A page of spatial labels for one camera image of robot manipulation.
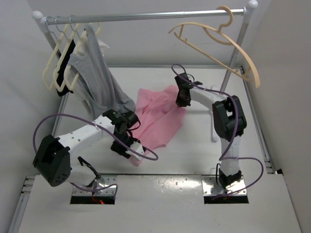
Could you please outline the pink t-shirt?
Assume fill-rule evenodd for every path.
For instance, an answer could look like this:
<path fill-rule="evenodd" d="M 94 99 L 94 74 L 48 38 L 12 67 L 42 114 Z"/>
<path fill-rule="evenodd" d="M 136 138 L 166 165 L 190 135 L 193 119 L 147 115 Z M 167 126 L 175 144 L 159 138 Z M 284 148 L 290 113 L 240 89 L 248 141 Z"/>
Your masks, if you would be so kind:
<path fill-rule="evenodd" d="M 136 115 L 141 125 L 133 136 L 151 150 L 163 148 L 183 125 L 186 109 L 176 105 L 178 87 L 169 85 L 162 91 L 140 89 Z"/>

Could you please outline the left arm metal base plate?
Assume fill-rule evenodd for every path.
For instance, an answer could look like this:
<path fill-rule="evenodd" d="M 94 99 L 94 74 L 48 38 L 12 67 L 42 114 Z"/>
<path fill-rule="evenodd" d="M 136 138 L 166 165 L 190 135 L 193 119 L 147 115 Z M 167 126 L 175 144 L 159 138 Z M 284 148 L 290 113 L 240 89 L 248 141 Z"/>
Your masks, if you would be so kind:
<path fill-rule="evenodd" d="M 89 186 L 75 185 L 72 189 L 72 196 L 82 197 L 114 197 L 117 194 L 117 176 L 102 176 L 96 179 Z"/>

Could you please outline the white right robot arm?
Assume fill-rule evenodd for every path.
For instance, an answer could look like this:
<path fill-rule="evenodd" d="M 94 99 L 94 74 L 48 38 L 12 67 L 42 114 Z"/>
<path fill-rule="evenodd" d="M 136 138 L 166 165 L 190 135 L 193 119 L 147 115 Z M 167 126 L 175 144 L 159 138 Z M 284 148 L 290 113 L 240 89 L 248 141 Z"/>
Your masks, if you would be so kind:
<path fill-rule="evenodd" d="M 191 82 L 187 73 L 175 76 L 178 86 L 176 104 L 179 107 L 190 106 L 198 102 L 209 110 L 212 121 L 212 133 L 216 133 L 222 146 L 217 184 L 225 189 L 241 179 L 239 165 L 239 144 L 247 121 L 237 96 L 225 97 L 200 87 L 199 81 Z"/>

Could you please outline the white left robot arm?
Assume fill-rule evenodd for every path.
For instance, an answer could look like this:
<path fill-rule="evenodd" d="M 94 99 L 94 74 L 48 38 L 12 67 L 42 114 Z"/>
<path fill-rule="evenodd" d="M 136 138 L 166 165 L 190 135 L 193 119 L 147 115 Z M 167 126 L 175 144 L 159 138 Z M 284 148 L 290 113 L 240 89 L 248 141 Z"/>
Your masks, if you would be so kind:
<path fill-rule="evenodd" d="M 64 182 L 90 186 L 100 174 L 79 155 L 83 149 L 102 138 L 112 135 L 110 149 L 129 159 L 142 160 L 144 148 L 129 129 L 138 122 L 137 115 L 129 111 L 109 110 L 91 123 L 58 137 L 47 135 L 40 143 L 33 161 L 34 167 L 52 187 Z"/>

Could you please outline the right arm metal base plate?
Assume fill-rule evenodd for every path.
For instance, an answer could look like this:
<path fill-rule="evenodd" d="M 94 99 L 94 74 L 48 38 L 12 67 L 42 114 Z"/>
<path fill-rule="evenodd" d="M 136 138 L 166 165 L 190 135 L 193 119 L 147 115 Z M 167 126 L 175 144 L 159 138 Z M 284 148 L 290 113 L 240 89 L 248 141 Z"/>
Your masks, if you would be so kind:
<path fill-rule="evenodd" d="M 246 196 L 247 190 L 243 176 L 240 180 L 233 182 L 223 189 L 216 183 L 216 177 L 214 175 L 202 176 L 202 188 L 204 197 L 213 197 L 222 194 L 228 194 L 233 196 Z"/>

